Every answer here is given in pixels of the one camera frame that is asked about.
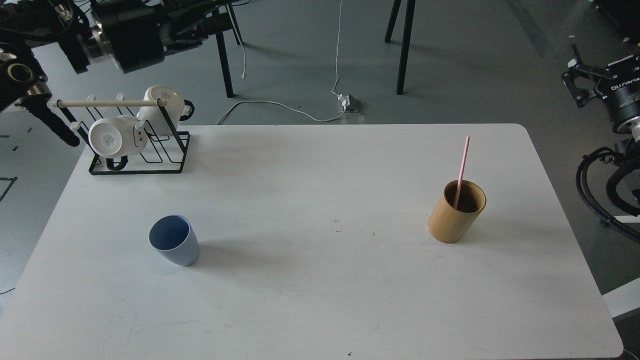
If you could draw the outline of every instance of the power outlet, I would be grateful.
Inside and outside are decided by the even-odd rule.
[[[360,100],[353,97],[351,94],[338,95],[339,112],[344,110],[345,113],[358,113],[360,112]]]

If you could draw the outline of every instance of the cup rim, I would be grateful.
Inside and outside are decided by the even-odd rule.
[[[157,247],[153,244],[153,242],[152,242],[152,240],[151,240],[151,232],[153,231],[154,227],[155,227],[158,223],[160,223],[160,221],[163,221],[164,219],[167,219],[167,218],[173,218],[173,217],[180,218],[181,220],[183,220],[183,221],[185,222],[185,224],[187,224],[187,230],[188,230],[188,231],[187,231],[187,235],[186,235],[186,236],[184,237],[184,239],[182,239],[182,241],[181,241],[178,245],[176,245],[175,247],[172,247],[172,248],[170,248],[170,249],[159,249],[159,248],[157,248]],[[186,243],[186,242],[187,242],[187,239],[191,236],[191,232],[192,232],[192,230],[191,230],[191,223],[189,222],[189,220],[187,220],[187,218],[186,218],[186,217],[184,217],[184,216],[182,216],[182,215],[178,215],[178,214],[167,215],[167,216],[165,216],[165,217],[162,217],[162,218],[158,219],[156,222],[154,222],[154,225],[151,227],[151,230],[149,231],[149,244],[151,245],[151,247],[153,247],[154,249],[158,250],[159,252],[173,251],[173,250],[175,250],[175,249],[177,249],[177,248],[179,248],[179,247],[183,246],[183,245],[184,245],[184,243]]]
[[[450,181],[448,184],[445,185],[444,190],[442,190],[442,197],[444,198],[444,201],[447,203],[447,205],[453,210],[456,211],[458,213],[462,213],[462,214],[478,214],[480,212],[482,212],[482,210],[484,210],[484,208],[486,207],[486,194],[484,193],[484,191],[482,190],[482,188],[480,186],[478,186],[477,184],[473,183],[472,181],[469,180],[462,180],[462,186],[467,186],[473,190],[475,190],[482,198],[482,204],[479,207],[479,209],[475,210],[472,213],[468,213],[466,211],[460,211],[456,208],[453,207],[453,204],[451,204],[449,202],[449,200],[447,199],[447,190],[450,189],[452,186],[457,186],[458,185],[458,180],[453,180]]]
[[[167,92],[172,93],[173,95],[175,95],[176,99],[178,99],[179,101],[182,102],[182,105],[180,105],[179,101],[174,101],[173,99],[171,99],[170,101],[167,101],[166,104],[166,108],[180,108],[181,106],[184,107],[184,98],[182,97],[182,95],[180,95],[180,93],[178,93],[178,91],[176,91],[175,89],[173,89],[170,86],[165,86],[165,85],[154,85],[151,86],[147,89],[147,91],[145,92],[145,97],[149,97],[151,100],[157,100],[157,96],[154,93],[154,90],[157,89],[163,89],[166,90]]]
[[[108,158],[114,154],[117,154],[120,149],[122,149],[122,134],[120,134],[120,130],[118,129],[118,127],[114,124],[111,124],[108,121],[101,121],[101,120],[107,120],[107,119],[113,119],[113,118],[106,118],[106,119],[100,119],[96,122],[93,123],[93,125],[91,126],[91,128],[89,129],[89,133],[88,133],[88,138],[89,138],[89,144],[91,145],[91,148],[98,153],[98,155],[104,157],[104,158]],[[96,135],[103,135],[104,133],[98,133],[97,130],[100,127],[111,127],[113,129],[115,129],[115,134],[118,137],[118,146],[115,147],[115,149],[113,151],[109,150],[109,151],[103,151],[102,147],[99,145],[100,141],[102,141],[101,139],[95,139]]]

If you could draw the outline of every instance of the cup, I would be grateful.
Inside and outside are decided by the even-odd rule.
[[[149,232],[149,243],[172,263],[189,266],[200,255],[198,239],[185,217],[169,215],[158,220]]]
[[[178,94],[174,89],[155,85],[151,86],[145,92],[144,100],[153,100],[157,101],[158,99],[165,100],[166,106],[164,107],[167,113],[169,114],[169,118],[173,124],[173,126],[177,129],[179,121],[188,120],[193,115],[193,110],[195,109],[193,103],[189,100],[185,100],[180,94]],[[184,108],[188,107],[189,110],[185,115]],[[157,106],[143,106],[140,108],[140,111],[136,115],[142,121],[149,121],[153,131],[148,129],[150,134],[154,134],[157,136],[166,136],[172,135],[171,129],[162,115],[160,108]]]
[[[427,228],[431,235],[443,243],[456,243],[469,229],[486,206],[486,196],[480,186],[462,180],[457,209],[453,207],[458,180],[445,186],[433,209]]]
[[[130,116],[121,115],[100,119],[89,128],[89,144],[96,154],[104,158],[120,158],[141,152],[147,146],[142,123]]]

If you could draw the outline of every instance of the white mug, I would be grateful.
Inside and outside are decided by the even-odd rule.
[[[166,106],[164,108],[169,114],[169,118],[176,129],[178,128],[178,121],[185,121],[193,114],[193,103],[189,100],[185,100],[180,96],[180,94],[170,87],[155,85],[147,89],[144,100],[157,101],[158,99],[166,101]],[[184,112],[185,106],[188,106],[189,110],[185,115],[183,115],[182,113]],[[157,106],[141,107],[136,117],[142,121],[149,121],[149,124],[151,124],[152,127],[152,129],[148,129],[149,134],[157,136],[172,134],[169,125],[167,125],[164,116],[160,112],[160,108]]]
[[[148,142],[143,124],[130,115],[100,119],[89,128],[89,144],[104,158],[137,154]]]

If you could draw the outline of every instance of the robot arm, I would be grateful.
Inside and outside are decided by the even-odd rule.
[[[237,0],[90,0],[95,26],[73,0],[0,0],[0,111],[27,108],[71,146],[79,139],[51,112],[47,76],[32,48],[57,42],[76,73],[112,58],[124,73],[193,49],[230,27],[220,6]]]
[[[632,179],[637,174],[634,171],[640,169],[640,56],[627,56],[600,69],[583,64],[576,46],[573,45],[572,49],[573,60],[562,79],[573,101],[581,108],[588,101],[599,98],[605,103],[613,132],[631,135],[631,138],[615,144],[614,149],[602,147],[584,157],[576,174],[579,195],[603,223],[640,243],[640,233],[617,221],[601,207],[587,184],[590,164],[602,160],[616,165],[618,169],[606,185],[607,197],[613,205],[629,215],[640,215],[639,207],[629,204],[618,195],[618,185],[624,179]],[[577,88],[575,79],[578,77],[592,80],[595,83],[593,91]],[[630,182],[630,192],[640,204],[640,188],[637,186],[637,181]]]

